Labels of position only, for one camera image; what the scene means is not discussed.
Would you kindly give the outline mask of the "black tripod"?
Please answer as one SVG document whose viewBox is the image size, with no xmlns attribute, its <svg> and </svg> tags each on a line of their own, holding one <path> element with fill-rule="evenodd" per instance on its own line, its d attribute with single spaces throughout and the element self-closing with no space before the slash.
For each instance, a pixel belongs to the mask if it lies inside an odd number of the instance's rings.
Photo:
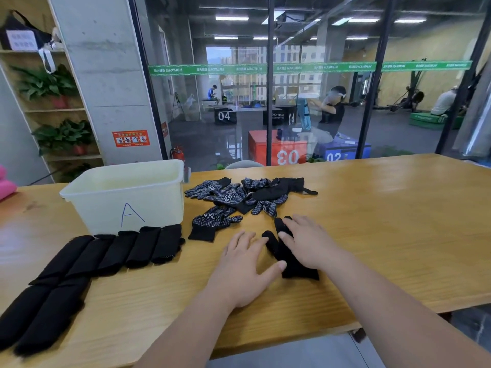
<svg viewBox="0 0 491 368">
<path fill-rule="evenodd" d="M 176 121 L 185 121 L 186 114 L 177 92 L 174 92 L 173 104 L 171 109 L 171 118 Z"/>
</svg>

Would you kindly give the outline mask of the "red plyo box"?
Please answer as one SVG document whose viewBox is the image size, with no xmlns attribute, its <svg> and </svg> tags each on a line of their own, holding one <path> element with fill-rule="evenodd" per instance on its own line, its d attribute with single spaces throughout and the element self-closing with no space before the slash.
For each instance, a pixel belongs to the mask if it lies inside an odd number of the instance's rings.
<svg viewBox="0 0 491 368">
<path fill-rule="evenodd" d="M 272 131 L 271 166 L 303 164 L 308 151 L 307 140 L 279 140 L 277 130 Z M 248 133 L 249 159 L 267 164 L 267 131 L 251 130 Z"/>
</svg>

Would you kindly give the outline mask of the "person's left forearm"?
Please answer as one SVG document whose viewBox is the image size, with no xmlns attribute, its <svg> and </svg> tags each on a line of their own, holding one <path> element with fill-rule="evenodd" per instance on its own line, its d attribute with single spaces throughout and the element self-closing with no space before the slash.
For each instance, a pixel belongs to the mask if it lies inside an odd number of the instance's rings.
<svg viewBox="0 0 491 368">
<path fill-rule="evenodd" d="M 208 284 L 133 368 L 205 368 L 237 298 L 230 284 Z"/>
</svg>

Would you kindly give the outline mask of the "black work glove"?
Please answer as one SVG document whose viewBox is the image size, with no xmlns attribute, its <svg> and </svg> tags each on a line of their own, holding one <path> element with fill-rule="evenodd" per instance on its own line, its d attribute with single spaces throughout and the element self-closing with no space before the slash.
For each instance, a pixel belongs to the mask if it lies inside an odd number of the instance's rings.
<svg viewBox="0 0 491 368">
<path fill-rule="evenodd" d="M 286 269 L 282 272 L 283 278 L 306 278 L 319 281 L 318 270 L 308 268 L 301 264 L 291 252 L 290 248 L 284 241 L 275 235 L 272 231 L 264 231 L 262 237 L 268 239 L 266 247 L 270 254 L 277 260 L 284 260 L 287 264 Z"/>
</svg>

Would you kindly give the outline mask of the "person's right hand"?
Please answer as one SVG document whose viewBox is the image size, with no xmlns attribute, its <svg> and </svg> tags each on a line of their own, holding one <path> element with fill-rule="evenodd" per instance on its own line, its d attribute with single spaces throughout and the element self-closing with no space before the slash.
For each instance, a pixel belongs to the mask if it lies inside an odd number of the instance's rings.
<svg viewBox="0 0 491 368">
<path fill-rule="evenodd" d="M 304 248 L 291 250 L 298 261 L 306 267 L 317 270 L 327 269 L 334 260 L 339 260 L 347 251 L 339 247 L 327 231 L 308 216 L 294 214 L 281 221 L 291 233 L 295 229 L 304 230 Z"/>
</svg>

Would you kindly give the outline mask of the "row of folded black gloves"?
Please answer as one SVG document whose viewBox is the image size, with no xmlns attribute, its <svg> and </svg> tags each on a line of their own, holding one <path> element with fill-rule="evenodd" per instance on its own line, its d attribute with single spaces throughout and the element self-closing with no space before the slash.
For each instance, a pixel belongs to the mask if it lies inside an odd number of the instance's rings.
<svg viewBox="0 0 491 368">
<path fill-rule="evenodd" d="M 51 348 L 83 309 L 93 278 L 170 262 L 184 243 L 180 224 L 73 238 L 0 316 L 0 351 L 28 357 Z"/>
</svg>

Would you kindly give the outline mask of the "black partition frame post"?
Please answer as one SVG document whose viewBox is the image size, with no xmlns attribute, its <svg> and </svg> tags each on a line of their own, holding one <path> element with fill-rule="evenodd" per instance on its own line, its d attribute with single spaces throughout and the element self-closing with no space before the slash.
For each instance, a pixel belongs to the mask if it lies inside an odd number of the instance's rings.
<svg viewBox="0 0 491 368">
<path fill-rule="evenodd" d="M 472 51 L 472 54 L 470 55 L 470 60 L 471 60 L 470 68 L 466 70 L 465 73 L 463 74 L 463 78 L 457 90 L 456 98 L 453 104 L 451 105 L 448 118 L 444 124 L 444 128 L 439 138 L 439 142 L 435 149 L 435 154 L 442 154 L 442 151 L 444 150 L 445 143 L 448 139 L 451 130 L 453 129 L 455 120 L 457 119 L 459 109 L 463 104 L 464 100 L 467 98 L 468 87 L 470 86 L 473 75 L 476 72 L 477 65 L 484 51 L 490 33 L 491 33 L 491 0 L 488 0 L 486 15 L 482 23 L 480 32 L 478 34 L 474 49 Z"/>
<path fill-rule="evenodd" d="M 158 112 L 157 102 L 154 94 L 154 88 L 152 85 L 151 75 L 148 68 L 148 59 L 145 51 L 143 34 L 140 26 L 140 20 L 138 16 L 138 9 L 136 0 L 128 0 L 130 15 L 132 18 L 133 28 L 135 30 L 136 42 L 138 46 L 138 53 L 140 56 L 140 60 L 142 63 L 142 72 L 144 77 L 145 88 L 147 90 L 149 104 L 150 104 L 150 113 L 151 113 L 151 123 L 152 127 L 155 130 L 158 148 L 160 152 L 160 156 L 162 160 L 168 160 L 168 153 L 166 150 L 164 136 L 161 127 L 161 119 Z"/>
<path fill-rule="evenodd" d="M 375 57 L 376 69 L 373 72 L 369 91 L 367 93 L 367 99 L 365 102 L 365 108 L 363 112 L 358 145 L 355 152 L 355 159 L 362 159 L 363 156 L 366 137 L 368 134 L 372 111 L 375 104 L 375 97 L 378 91 L 378 84 L 382 73 L 384 55 L 388 43 L 388 38 L 390 36 L 390 30 L 394 19 L 395 9 L 398 2 L 399 0 L 388 0 L 386 8 L 384 10 L 382 30 L 380 32 L 380 38 L 378 40 L 376 57 Z"/>
<path fill-rule="evenodd" d="M 274 30 L 275 0 L 267 0 L 267 148 L 266 165 L 272 165 L 272 131 L 273 131 L 273 53 L 274 53 Z"/>
</svg>

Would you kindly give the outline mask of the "wooden shelf unit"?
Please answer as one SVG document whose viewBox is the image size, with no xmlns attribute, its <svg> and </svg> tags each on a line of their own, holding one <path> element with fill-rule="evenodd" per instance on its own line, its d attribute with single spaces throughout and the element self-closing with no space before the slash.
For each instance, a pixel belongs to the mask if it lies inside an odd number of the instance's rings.
<svg viewBox="0 0 491 368">
<path fill-rule="evenodd" d="M 0 0 L 0 25 L 9 10 L 19 11 L 38 29 L 53 33 L 54 62 L 70 70 L 79 93 L 68 98 L 68 109 L 55 109 L 48 98 L 27 100 L 19 92 L 20 74 L 10 66 L 44 68 L 41 58 L 37 53 L 4 50 L 0 45 L 0 165 L 8 170 L 9 178 L 21 186 L 70 182 L 87 169 L 104 163 L 57 19 L 50 0 Z M 89 122 L 94 141 L 89 145 L 88 154 L 74 156 L 56 152 L 40 156 L 31 133 L 43 124 L 57 127 L 66 118 L 76 123 Z"/>
</svg>

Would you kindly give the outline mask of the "white plastic bin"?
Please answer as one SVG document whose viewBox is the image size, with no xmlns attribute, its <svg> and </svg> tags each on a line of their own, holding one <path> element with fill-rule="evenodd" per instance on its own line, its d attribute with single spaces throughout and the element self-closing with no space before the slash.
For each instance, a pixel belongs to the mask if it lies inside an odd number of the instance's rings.
<svg viewBox="0 0 491 368">
<path fill-rule="evenodd" d="M 182 160 L 96 167 L 60 191 L 91 235 L 180 224 L 184 216 Z"/>
</svg>

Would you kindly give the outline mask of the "green plyo box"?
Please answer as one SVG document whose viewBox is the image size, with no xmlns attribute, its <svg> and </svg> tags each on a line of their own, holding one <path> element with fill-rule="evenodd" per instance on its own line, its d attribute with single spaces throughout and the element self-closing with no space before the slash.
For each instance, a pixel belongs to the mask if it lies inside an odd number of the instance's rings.
<svg viewBox="0 0 491 368">
<path fill-rule="evenodd" d="M 431 113 L 411 113 L 409 124 L 419 128 L 443 130 L 447 121 L 447 115 L 433 115 Z"/>
</svg>

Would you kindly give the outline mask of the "grey chair back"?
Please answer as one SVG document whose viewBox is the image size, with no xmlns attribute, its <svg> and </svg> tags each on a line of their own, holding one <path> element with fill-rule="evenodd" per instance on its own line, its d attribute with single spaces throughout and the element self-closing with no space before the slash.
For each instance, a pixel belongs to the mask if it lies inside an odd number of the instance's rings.
<svg viewBox="0 0 491 368">
<path fill-rule="evenodd" d="M 253 168 L 253 167 L 264 167 L 259 162 L 252 161 L 252 160 L 241 160 L 241 161 L 236 161 L 233 162 L 225 167 L 225 170 L 230 170 L 230 169 L 240 169 L 240 168 Z"/>
</svg>

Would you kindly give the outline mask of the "ceiling light panels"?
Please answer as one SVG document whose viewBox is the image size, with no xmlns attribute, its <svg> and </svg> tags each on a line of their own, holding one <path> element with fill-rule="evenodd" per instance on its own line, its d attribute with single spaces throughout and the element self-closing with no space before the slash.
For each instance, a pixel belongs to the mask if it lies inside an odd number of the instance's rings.
<svg viewBox="0 0 491 368">
<path fill-rule="evenodd" d="M 359 24 L 377 25 L 382 21 L 382 16 L 376 15 L 328 17 L 327 14 L 296 14 L 284 10 L 275 10 L 273 16 L 275 18 L 273 39 L 279 38 L 280 41 L 288 41 L 297 35 L 313 35 L 313 30 L 319 29 L 322 23 L 338 28 Z M 268 40 L 269 19 L 266 17 L 216 15 L 215 21 L 217 28 L 210 33 L 215 40 Z"/>
</svg>

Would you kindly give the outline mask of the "orange warning sign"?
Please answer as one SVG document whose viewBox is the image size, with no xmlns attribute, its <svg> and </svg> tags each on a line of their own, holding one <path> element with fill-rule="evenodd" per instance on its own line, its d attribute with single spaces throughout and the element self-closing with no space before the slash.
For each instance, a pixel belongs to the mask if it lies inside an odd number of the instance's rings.
<svg viewBox="0 0 491 368">
<path fill-rule="evenodd" d="M 150 146 L 147 130 L 113 131 L 116 148 Z"/>
</svg>

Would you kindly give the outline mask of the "person's left hand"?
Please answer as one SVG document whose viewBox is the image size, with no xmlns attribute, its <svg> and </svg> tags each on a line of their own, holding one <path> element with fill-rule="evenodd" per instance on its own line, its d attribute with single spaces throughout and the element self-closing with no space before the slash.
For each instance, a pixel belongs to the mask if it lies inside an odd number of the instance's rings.
<svg viewBox="0 0 491 368">
<path fill-rule="evenodd" d="M 255 232 L 241 231 L 224 247 L 218 266 L 205 287 L 205 293 L 230 311 L 250 304 L 270 284 L 263 284 L 257 262 L 268 239 L 256 239 Z"/>
</svg>

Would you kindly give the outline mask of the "pink soft object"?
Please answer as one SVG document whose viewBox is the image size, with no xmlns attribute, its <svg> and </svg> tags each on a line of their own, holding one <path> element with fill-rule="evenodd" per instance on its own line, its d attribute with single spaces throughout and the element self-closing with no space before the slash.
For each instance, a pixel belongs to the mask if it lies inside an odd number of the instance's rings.
<svg viewBox="0 0 491 368">
<path fill-rule="evenodd" d="M 0 165 L 0 201 L 16 193 L 17 188 L 14 182 L 8 180 L 6 168 Z"/>
</svg>

